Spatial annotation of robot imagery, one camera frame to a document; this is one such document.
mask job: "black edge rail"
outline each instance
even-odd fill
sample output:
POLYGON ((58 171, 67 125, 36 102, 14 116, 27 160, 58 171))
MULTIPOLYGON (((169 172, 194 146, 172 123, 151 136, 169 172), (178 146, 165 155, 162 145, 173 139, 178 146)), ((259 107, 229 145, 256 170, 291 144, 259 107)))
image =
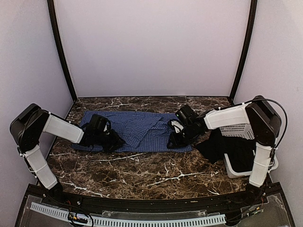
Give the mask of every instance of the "black edge rail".
POLYGON ((231 99, 232 102, 233 102, 233 100, 236 96, 238 86, 240 84, 240 80, 241 80, 241 76, 242 76, 242 73, 243 73, 245 61, 246 61, 246 58, 247 58, 248 49, 250 47, 250 40, 251 40, 252 30, 253 30, 253 27, 254 27, 255 16, 256 16, 256 11, 257 11, 257 2, 258 2, 258 0, 251 0, 251 2, 250 2, 250 14, 249 14, 249 17, 248 17, 248 23, 247 23, 247 28, 246 28, 246 34, 245 34, 245 38, 244 38, 242 53, 241 53, 237 73, 236 73, 236 76, 235 76, 235 80, 234 80, 233 85, 232 85, 232 91, 229 95, 229 98, 231 99))
POLYGON ((62 70, 64 73, 64 77, 65 77, 68 89, 70 91, 71 97, 72 97, 73 101, 75 102, 77 100, 77 95, 76 95, 74 85, 72 84, 71 75, 68 70, 66 58, 64 55, 64 50, 63 50, 63 46, 62 46, 62 42, 61 42, 61 38, 60 38, 59 27, 58 27, 58 22, 57 22, 57 17, 56 17, 54 1, 47 0, 47 5, 48 5, 49 16, 51 19, 51 24, 52 24, 52 29, 53 29, 53 37, 55 39, 61 67, 62 67, 62 70))
MULTIPOLYGON (((44 197, 47 190, 35 186, 28 185, 24 195, 18 219, 15 227, 18 227, 23 214, 23 209, 28 198, 28 195, 33 195, 42 198, 42 202, 50 205, 58 206, 53 200, 44 197)), ((267 196, 280 193, 283 203, 287 210, 288 218, 292 227, 295 227, 292 214, 290 212, 285 194, 280 183, 269 183, 265 188, 267 196)), ((79 206, 88 213, 102 214, 103 211, 118 211, 118 212, 139 212, 139 213, 168 213, 168 212, 185 212, 196 210, 207 210, 207 213, 217 213, 225 215, 235 215, 241 213, 241 208, 244 204, 228 203, 228 200, 242 198, 246 195, 245 191, 235 192, 226 195, 217 195, 211 197, 201 197, 181 200, 125 200, 125 199, 109 199, 92 196, 79 195, 74 193, 64 192, 64 196, 75 206, 79 206)))

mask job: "white backdrop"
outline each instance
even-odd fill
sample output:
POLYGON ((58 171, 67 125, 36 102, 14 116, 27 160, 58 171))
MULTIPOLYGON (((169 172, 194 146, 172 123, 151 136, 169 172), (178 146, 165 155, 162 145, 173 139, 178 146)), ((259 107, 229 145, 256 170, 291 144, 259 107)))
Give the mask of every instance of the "white backdrop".
POLYGON ((250 0, 55 4, 79 97, 229 95, 250 0))

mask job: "wire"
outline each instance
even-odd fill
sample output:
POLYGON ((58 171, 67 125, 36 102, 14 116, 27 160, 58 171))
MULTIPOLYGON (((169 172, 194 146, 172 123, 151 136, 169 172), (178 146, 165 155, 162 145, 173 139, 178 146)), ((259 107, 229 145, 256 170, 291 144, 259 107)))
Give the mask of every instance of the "wire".
POLYGON ((48 196, 50 199, 52 199, 54 202, 56 202, 56 203, 58 203, 58 204, 60 204, 60 205, 69 206, 70 208, 76 208, 76 209, 81 210, 81 211, 83 212, 83 214, 84 214, 86 217, 90 218, 90 220, 91 220, 91 227, 94 227, 94 219, 93 219, 92 216, 91 216, 90 214, 88 214, 84 209, 82 209, 82 208, 80 208, 80 207, 76 207, 76 206, 71 205, 71 204, 70 204, 71 202, 69 202, 69 201, 68 201, 69 204, 59 202, 59 201, 55 200, 52 196, 50 196, 48 193, 46 193, 46 194, 47 194, 47 196, 48 196))
POLYGON ((278 102, 275 101, 275 100, 268 99, 268 98, 252 99, 252 100, 250 100, 250 101, 245 102, 245 104, 246 104, 246 103, 250 103, 250 102, 257 102, 257 101, 268 101, 268 102, 275 103, 275 104, 277 104, 277 105, 283 110, 283 112, 284 112, 284 116, 285 116, 285 127, 284 127, 284 131, 283 131, 283 133, 282 133, 282 136, 280 137, 279 142, 278 142, 278 143, 275 145, 275 147, 274 147, 274 149, 276 149, 276 148, 279 146, 279 144, 281 143, 281 141, 282 141, 282 139, 283 139, 283 137, 284 137, 284 135, 285 135, 285 133, 286 133, 286 129, 287 129, 287 125, 288 125, 288 118, 287 118, 286 110, 283 108, 283 106, 282 106, 280 103, 278 103, 278 102))
POLYGON ((262 206, 259 206, 259 207, 256 207, 253 211, 250 211, 248 212, 244 217, 240 218, 239 220, 236 220, 236 221, 229 221, 229 222, 239 222, 239 221, 242 221, 250 216, 253 216, 253 215, 256 215, 256 214, 259 214, 260 212, 262 212, 262 210, 260 210, 262 206))
POLYGON ((87 224, 87 221, 85 219, 78 217, 79 213, 85 215, 83 212, 76 212, 75 215, 71 214, 71 212, 68 213, 68 220, 71 221, 71 223, 70 223, 71 226, 84 227, 87 224))
POLYGON ((245 209, 244 211, 242 211, 241 214, 238 214, 237 216, 235 216, 235 217, 233 217, 233 218, 231 218, 231 219, 228 219, 228 220, 226 220, 226 221, 229 221, 229 222, 239 222, 239 221, 243 220, 244 218, 247 218, 248 216, 244 216, 244 217, 242 217, 240 220, 232 221, 232 220, 234 220, 235 218, 237 218, 237 217, 243 215, 246 211, 250 210, 250 208, 252 208, 252 207, 255 205, 255 203, 256 203, 259 199, 262 199, 263 191, 264 191, 264 187, 261 189, 261 191, 260 191, 258 197, 252 202, 252 204, 250 205, 250 207, 248 207, 247 209, 245 209))

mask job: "plastic basket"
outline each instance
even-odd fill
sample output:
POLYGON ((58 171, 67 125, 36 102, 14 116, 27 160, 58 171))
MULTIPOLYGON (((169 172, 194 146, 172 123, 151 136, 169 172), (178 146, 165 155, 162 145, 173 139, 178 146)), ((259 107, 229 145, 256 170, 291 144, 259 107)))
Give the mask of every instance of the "plastic basket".
POLYGON ((255 138, 250 124, 236 124, 236 125, 225 126, 225 127, 221 127, 220 131, 223 136, 236 136, 248 140, 253 140, 255 138))
MULTIPOLYGON (((253 140, 255 139, 254 133, 251 129, 250 124, 236 124, 236 125, 230 125, 230 126, 225 126, 221 127, 220 131, 223 136, 234 136, 234 137, 241 137, 245 138, 248 140, 253 140)), ((242 172, 242 173, 237 173, 232 169, 231 163, 229 161, 228 155, 224 154, 224 163, 226 166, 226 171, 227 175, 230 178, 237 178, 237 177, 242 177, 242 176, 249 176, 251 174, 251 171, 248 172, 242 172)), ((275 163, 272 166, 271 170, 277 169, 278 168, 278 160, 275 156, 275 163)))
MULTIPOLYGON (((228 158, 228 155, 227 155, 227 154, 224 154, 224 163, 225 163, 227 175, 228 175, 229 178, 237 178, 237 177, 242 177, 242 176, 249 176, 249 175, 251 175, 251 171, 248 171, 248 172, 241 172, 241 173, 235 172, 235 171, 232 169, 232 165, 231 165, 231 162, 229 161, 229 158, 228 158)), ((278 166, 279 166, 278 159, 277 159, 276 156, 275 156, 275 163, 274 163, 274 165, 272 166, 271 170, 277 169, 278 166)))

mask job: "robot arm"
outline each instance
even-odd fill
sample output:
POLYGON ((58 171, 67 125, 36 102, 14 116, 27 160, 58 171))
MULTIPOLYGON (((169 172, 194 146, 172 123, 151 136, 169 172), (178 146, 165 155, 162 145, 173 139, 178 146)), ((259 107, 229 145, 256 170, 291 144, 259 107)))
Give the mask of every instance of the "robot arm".
POLYGON ((10 125, 10 132, 24 157, 30 172, 46 189, 58 185, 39 147, 42 132, 79 143, 83 146, 101 145, 105 151, 114 151, 125 142, 111 129, 107 118, 94 114, 84 129, 31 104, 10 125))
POLYGON ((273 158, 276 138, 278 137, 281 118, 264 97, 257 96, 249 103, 231 107, 218 108, 202 116, 187 105, 176 112, 181 122, 170 121, 175 130, 170 137, 170 146, 183 146, 191 142, 197 135, 206 130, 236 124, 250 124, 256 141, 256 155, 250 184, 260 187, 266 178, 270 162, 273 158))

